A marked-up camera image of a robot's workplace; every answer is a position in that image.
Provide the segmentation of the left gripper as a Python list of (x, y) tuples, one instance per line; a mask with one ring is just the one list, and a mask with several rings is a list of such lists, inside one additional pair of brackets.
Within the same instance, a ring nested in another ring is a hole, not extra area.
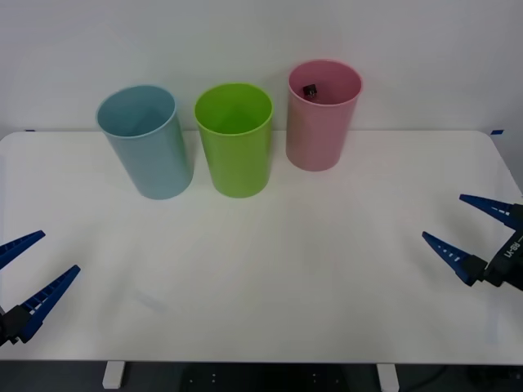
[[(39, 230), (3, 244), (0, 248), (0, 269), (45, 236)], [(80, 271), (78, 265), (73, 265), (28, 300), (7, 312), (1, 310), (1, 345), (8, 341), (13, 345), (18, 341), (30, 341)]]

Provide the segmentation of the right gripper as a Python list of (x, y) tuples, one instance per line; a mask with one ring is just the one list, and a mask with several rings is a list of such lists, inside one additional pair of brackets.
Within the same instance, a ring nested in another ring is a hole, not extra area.
[(469, 287), (485, 279), (495, 287), (508, 283), (522, 291), (522, 205), (470, 194), (461, 194), (459, 199), (516, 231), (498, 250), (488, 266), (481, 258), (458, 249), (428, 232), (422, 232), (423, 239)]

